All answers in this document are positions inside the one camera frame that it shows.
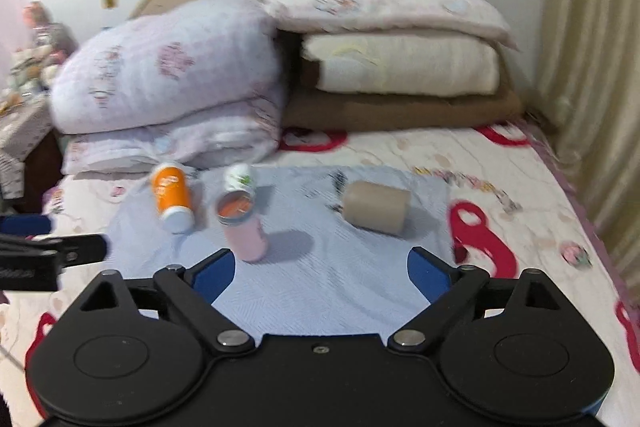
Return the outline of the brown pillow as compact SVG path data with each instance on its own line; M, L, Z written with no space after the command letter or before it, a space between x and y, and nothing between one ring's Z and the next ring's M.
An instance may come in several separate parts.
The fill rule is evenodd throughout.
M379 132L424 128L471 128L518 119L524 105L506 66L491 95L436 98L426 95L331 93L318 88L320 64L303 60L290 82L281 126L314 131Z

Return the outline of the beige curtain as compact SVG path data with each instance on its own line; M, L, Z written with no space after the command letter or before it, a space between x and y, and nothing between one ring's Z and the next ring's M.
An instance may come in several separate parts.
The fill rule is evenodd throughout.
M639 0L546 0L536 78L551 143L620 275L639 275Z

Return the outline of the light blue patterned cloth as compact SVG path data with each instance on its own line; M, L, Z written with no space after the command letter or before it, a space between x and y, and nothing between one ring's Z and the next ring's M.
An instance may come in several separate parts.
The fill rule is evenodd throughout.
M257 167L257 213L269 249L255 263L236 262L215 308L255 339L263 335L352 335L383 338L425 309L410 282L414 246L451 263L450 187L442 179L390 167ZM360 230L336 207L337 189L358 180L411 194L399 236ZM149 184L130 190L106 230L106 264L124 277L149 277L171 263L187 268L227 247L214 205L224 189L220 169L191 183L198 205L189 234L168 232Z

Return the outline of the cluttered bedside table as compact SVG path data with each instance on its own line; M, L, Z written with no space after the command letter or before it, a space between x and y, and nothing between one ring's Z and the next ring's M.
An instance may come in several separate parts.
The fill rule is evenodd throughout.
M23 18L30 41L12 54L1 92L1 205L38 213L44 194L62 179L63 156L48 94L77 42L39 1L24 7Z

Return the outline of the beige cup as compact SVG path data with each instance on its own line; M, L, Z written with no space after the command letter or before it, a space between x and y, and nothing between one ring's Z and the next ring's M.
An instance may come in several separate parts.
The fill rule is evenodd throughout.
M360 229L397 236L404 229L411 193L367 181L349 183L342 196L343 218Z

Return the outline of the pink white top pillow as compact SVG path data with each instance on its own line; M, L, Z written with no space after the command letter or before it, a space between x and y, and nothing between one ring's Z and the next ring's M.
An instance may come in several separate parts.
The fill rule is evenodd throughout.
M280 29L300 34L429 29L518 47L506 19L486 0L256 1Z

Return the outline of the white cup with green print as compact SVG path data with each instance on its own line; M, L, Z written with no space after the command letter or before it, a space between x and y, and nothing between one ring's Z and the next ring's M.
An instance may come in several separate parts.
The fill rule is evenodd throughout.
M253 167L250 164L234 164L224 169L222 176L224 191L244 192L253 197L256 190L256 181Z

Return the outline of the pink cup with grey rim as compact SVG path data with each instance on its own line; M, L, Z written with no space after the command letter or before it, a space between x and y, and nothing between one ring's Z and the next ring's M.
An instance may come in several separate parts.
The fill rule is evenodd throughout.
M215 211L227 245L235 257L244 262L256 262L265 257L267 235L252 194L247 191L224 193L218 198Z

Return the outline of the orange and white cup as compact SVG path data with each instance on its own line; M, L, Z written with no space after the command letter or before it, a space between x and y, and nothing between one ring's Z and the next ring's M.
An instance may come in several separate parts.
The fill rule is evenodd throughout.
M195 216L184 170L171 162L163 162L153 169L150 181L165 229L172 234L190 232Z

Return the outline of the white pink folded quilt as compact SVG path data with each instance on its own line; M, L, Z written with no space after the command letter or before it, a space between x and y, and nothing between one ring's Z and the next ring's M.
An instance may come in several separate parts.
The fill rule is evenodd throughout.
M49 95L63 172L260 161L285 102L277 28L258 0L196 0L85 42Z

